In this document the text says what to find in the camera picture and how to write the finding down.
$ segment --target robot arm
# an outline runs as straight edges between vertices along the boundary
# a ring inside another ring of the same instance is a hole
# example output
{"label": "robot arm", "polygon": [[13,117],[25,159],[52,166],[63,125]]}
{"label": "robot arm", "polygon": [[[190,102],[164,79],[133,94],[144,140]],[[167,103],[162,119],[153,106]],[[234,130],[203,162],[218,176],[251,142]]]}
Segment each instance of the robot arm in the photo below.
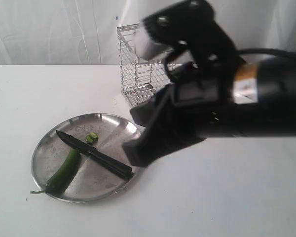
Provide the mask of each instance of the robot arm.
{"label": "robot arm", "polygon": [[[132,165],[147,167],[208,137],[296,136],[296,53],[237,50],[204,0],[180,2],[143,26],[153,41],[140,52],[145,59],[172,48],[164,59],[172,83],[131,109],[135,123],[146,127],[123,145]],[[194,63],[169,71],[186,50]],[[279,57],[246,64],[242,53]]]}

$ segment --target metal wire cage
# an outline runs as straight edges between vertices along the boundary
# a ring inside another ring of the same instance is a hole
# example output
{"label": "metal wire cage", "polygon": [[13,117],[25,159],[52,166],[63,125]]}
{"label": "metal wire cage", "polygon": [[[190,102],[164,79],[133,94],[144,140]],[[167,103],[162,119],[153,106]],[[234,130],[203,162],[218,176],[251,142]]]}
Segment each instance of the metal wire cage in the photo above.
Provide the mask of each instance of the metal wire cage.
{"label": "metal wire cage", "polygon": [[162,59],[145,61],[136,56],[134,37],[139,25],[117,28],[122,94],[131,107],[149,99],[170,81],[165,75]]}

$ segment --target black knife handle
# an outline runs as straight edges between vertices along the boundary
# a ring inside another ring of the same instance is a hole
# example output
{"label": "black knife handle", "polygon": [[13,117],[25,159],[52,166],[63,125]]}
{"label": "black knife handle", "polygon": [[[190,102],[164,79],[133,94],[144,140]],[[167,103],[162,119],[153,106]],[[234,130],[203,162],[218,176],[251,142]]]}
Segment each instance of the black knife handle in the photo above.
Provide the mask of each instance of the black knife handle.
{"label": "black knife handle", "polygon": [[100,164],[105,169],[122,179],[129,179],[132,176],[132,167],[109,157],[98,150],[90,151],[90,158]]}

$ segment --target white table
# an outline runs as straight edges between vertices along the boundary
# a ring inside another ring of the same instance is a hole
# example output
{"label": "white table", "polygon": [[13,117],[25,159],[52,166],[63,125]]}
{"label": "white table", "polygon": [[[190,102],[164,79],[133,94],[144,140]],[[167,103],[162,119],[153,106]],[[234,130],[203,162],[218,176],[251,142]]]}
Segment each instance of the white table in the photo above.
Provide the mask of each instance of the white table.
{"label": "white table", "polygon": [[296,138],[208,139],[92,204],[31,195],[50,128],[93,112],[130,119],[118,70],[0,66],[0,237],[296,237]]}

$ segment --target black cable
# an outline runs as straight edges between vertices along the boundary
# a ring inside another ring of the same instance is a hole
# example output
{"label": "black cable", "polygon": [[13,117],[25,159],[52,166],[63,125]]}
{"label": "black cable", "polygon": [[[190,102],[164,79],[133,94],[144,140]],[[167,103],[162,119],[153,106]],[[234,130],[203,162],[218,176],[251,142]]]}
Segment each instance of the black cable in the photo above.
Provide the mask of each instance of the black cable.
{"label": "black cable", "polygon": [[296,60],[295,52],[287,52],[280,49],[273,48],[246,48],[238,51],[239,55],[241,54],[268,54],[282,58],[294,59]]}

